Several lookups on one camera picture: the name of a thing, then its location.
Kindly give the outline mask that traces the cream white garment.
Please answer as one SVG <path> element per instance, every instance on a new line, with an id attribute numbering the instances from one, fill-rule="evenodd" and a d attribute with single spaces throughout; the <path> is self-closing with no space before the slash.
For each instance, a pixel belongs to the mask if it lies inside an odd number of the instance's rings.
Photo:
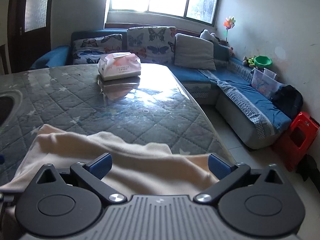
<path id="1" fill-rule="evenodd" d="M 129 144 L 110 132 L 82 135 L 43 125 L 14 178 L 1 190 L 24 191 L 40 167 L 51 163 L 68 168 L 90 162 L 104 153 L 112 168 L 102 181 L 129 197 L 133 194 L 195 196 L 219 180 L 210 173 L 208 154 L 173 154 L 166 144 Z"/>

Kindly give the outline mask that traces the blue corner sofa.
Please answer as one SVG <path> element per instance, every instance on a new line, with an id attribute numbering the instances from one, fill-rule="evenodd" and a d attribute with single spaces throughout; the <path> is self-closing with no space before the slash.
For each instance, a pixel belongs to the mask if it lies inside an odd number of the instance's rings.
<path id="1" fill-rule="evenodd" d="M 123 44 L 120 52 L 129 52 L 127 30 L 74 32 L 70 46 L 60 46 L 44 54 L 32 64 L 32 68 L 73 64 L 73 42 L 84 38 L 121 34 Z M 216 70 L 184 68 L 174 63 L 164 66 L 171 70 L 194 98 L 214 105 L 247 147 L 257 150 L 272 145 L 293 120 L 251 86 L 253 71 L 232 57 L 228 47 L 218 43 L 213 45 Z"/>

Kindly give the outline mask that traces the red plastic stool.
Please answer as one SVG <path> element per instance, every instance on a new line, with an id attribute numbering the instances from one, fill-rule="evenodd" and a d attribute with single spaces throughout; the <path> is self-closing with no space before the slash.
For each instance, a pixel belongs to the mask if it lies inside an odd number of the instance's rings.
<path id="1" fill-rule="evenodd" d="M 309 113 L 300 112 L 288 129 L 276 140 L 273 150 L 291 172 L 306 155 L 319 133 L 319 122 Z"/>

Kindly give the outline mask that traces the black backpack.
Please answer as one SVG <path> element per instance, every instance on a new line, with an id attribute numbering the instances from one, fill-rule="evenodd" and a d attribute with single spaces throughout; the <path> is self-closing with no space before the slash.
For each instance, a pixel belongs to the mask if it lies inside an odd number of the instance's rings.
<path id="1" fill-rule="evenodd" d="M 303 107 L 302 94 L 291 85 L 281 86 L 271 97 L 271 102 L 288 118 L 294 120 Z"/>

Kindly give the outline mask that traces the clear plastic storage box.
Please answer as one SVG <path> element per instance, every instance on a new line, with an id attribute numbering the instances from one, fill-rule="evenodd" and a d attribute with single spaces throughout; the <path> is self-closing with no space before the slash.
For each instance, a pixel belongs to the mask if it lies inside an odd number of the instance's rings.
<path id="1" fill-rule="evenodd" d="M 284 86 L 284 84 L 271 78 L 265 73 L 261 72 L 257 68 L 253 69 L 253 77 L 251 86 L 255 88 L 260 94 L 266 97 L 268 100 L 274 96 L 274 94 Z"/>

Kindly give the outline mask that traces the pink white tissue pack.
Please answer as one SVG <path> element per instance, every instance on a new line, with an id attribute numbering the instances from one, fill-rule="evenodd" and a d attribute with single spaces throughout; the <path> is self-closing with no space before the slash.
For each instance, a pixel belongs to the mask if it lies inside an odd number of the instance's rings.
<path id="1" fill-rule="evenodd" d="M 139 76 L 141 61 L 130 52 L 104 54 L 98 62 L 98 72 L 103 81 Z"/>

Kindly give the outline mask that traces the round black induction cooktop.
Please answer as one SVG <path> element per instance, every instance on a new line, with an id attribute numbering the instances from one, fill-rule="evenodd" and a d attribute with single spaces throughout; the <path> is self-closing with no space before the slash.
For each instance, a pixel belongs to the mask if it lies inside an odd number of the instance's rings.
<path id="1" fill-rule="evenodd" d="M 1 130 L 7 126 L 21 106 L 23 95 L 19 90 L 12 89 L 1 92 Z"/>

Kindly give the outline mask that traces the green plastic bowl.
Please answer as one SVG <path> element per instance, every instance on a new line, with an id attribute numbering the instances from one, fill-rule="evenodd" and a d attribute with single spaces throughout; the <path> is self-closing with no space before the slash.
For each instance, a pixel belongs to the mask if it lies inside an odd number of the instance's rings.
<path id="1" fill-rule="evenodd" d="M 272 65 L 272 60 L 267 56 L 259 55 L 254 58 L 254 64 L 259 68 L 268 68 Z"/>

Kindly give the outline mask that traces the butterfly cushion left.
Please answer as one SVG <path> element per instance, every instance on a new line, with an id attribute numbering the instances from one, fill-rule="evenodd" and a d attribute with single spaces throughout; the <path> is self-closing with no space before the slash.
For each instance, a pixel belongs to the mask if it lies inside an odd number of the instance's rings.
<path id="1" fill-rule="evenodd" d="M 120 52 L 122 44 L 121 34 L 75 40 L 72 50 L 73 64 L 98 63 L 101 55 Z"/>

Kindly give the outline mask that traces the butterfly cushion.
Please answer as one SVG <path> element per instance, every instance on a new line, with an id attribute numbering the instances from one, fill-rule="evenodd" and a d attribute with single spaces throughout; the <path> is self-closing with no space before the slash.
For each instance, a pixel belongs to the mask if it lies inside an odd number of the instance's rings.
<path id="1" fill-rule="evenodd" d="M 73 64 L 98 63 L 101 55 L 120 52 L 122 44 L 121 34 L 75 40 L 72 50 Z"/>
<path id="2" fill-rule="evenodd" d="M 169 65 L 174 63 L 175 27 L 135 27 L 127 30 L 127 49 L 141 63 Z"/>

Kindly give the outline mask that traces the plain grey cushion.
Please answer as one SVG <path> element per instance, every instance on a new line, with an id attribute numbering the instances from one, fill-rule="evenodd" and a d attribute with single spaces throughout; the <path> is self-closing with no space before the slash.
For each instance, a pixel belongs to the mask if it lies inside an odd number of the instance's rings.
<path id="1" fill-rule="evenodd" d="M 198 37 L 176 34 L 174 65 L 184 68 L 216 70 L 213 43 Z"/>

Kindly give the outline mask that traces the butterfly cushion right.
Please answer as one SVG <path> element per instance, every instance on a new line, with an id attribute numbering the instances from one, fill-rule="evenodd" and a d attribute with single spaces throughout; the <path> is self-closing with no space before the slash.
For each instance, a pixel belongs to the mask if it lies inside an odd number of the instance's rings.
<path id="1" fill-rule="evenodd" d="M 135 27 L 127 30 L 127 49 L 141 63 L 169 65 L 174 63 L 175 27 Z"/>

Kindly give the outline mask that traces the white plush toy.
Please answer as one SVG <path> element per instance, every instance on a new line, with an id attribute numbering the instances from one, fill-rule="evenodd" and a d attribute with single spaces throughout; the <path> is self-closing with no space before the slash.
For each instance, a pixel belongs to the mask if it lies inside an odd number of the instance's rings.
<path id="1" fill-rule="evenodd" d="M 210 33 L 207 29 L 203 29 L 203 31 L 200 33 L 200 38 L 213 43 L 220 42 L 220 39 L 216 37 L 215 33 Z"/>

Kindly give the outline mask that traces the colourful pinwheel toy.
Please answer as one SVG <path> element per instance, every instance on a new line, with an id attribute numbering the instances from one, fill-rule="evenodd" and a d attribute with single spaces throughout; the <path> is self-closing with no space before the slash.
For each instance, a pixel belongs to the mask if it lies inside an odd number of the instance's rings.
<path id="1" fill-rule="evenodd" d="M 226 39 L 225 39 L 226 44 L 228 43 L 228 32 L 229 32 L 230 29 L 234 28 L 235 23 L 236 23 L 236 20 L 235 20 L 234 17 L 229 16 L 229 17 L 225 18 L 223 26 L 226 29 Z"/>

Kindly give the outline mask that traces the dark wooden door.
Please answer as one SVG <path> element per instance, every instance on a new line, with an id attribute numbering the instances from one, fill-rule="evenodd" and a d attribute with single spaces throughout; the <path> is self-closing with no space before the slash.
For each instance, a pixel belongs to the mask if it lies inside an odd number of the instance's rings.
<path id="1" fill-rule="evenodd" d="M 1 74 L 29 70 L 51 50 L 52 0 L 1 0 Z"/>

